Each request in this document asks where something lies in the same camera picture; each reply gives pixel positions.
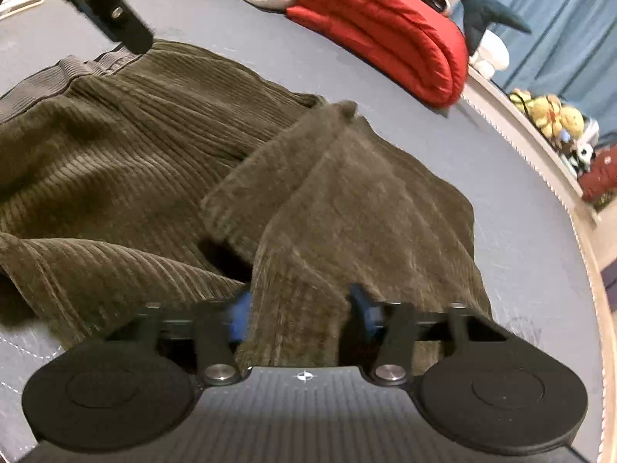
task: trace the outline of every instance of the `silver screw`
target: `silver screw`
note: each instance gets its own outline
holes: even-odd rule
[[[375,369],[375,376],[386,381],[400,381],[405,377],[405,369],[400,365],[386,363]]]
[[[215,381],[230,380],[235,374],[236,370],[226,363],[216,363],[206,368],[206,376],[208,376],[208,379]]]

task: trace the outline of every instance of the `red cushion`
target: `red cushion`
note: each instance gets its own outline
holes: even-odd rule
[[[450,106],[467,78],[465,38],[420,0],[296,0],[287,16],[377,66],[425,102]]]

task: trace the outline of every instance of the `blue curtain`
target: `blue curtain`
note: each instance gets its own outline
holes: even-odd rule
[[[500,0],[532,27],[532,35],[493,25],[510,52],[494,80],[554,93],[596,118],[601,133],[617,129],[617,0]],[[453,13],[461,25],[462,9]]]

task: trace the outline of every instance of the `crosshair logo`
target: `crosshair logo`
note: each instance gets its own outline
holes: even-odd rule
[[[315,376],[313,373],[310,373],[309,371],[302,371],[300,374],[295,375],[295,377],[298,378],[300,381],[306,383],[307,381],[310,381],[317,376]]]

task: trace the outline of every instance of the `gray folded cloth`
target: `gray folded cloth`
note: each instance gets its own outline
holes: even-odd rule
[[[353,282],[490,317],[471,204],[354,103],[186,44],[96,64],[65,61],[63,81],[50,68],[0,100],[0,267],[64,343],[245,278],[243,366],[336,365]],[[436,354],[417,347],[418,369]]]

